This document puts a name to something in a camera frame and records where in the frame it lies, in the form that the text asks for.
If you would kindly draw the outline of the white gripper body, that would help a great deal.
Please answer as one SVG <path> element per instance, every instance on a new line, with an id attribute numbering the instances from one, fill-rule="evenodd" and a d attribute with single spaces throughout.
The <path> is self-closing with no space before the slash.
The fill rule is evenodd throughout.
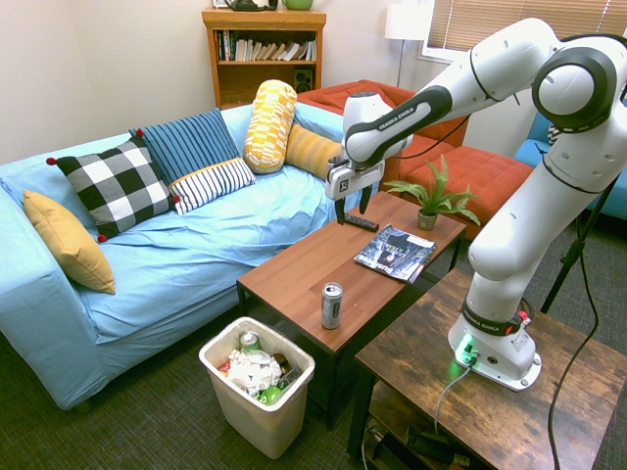
<path id="1" fill-rule="evenodd" d="M 373 167 L 358 170 L 353 167 L 353 162 L 350 159 L 345 159 L 342 156 L 329 159 L 325 194 L 333 201 L 346 198 L 348 195 L 380 181 L 384 175 L 384 168 L 385 163 L 379 162 Z"/>

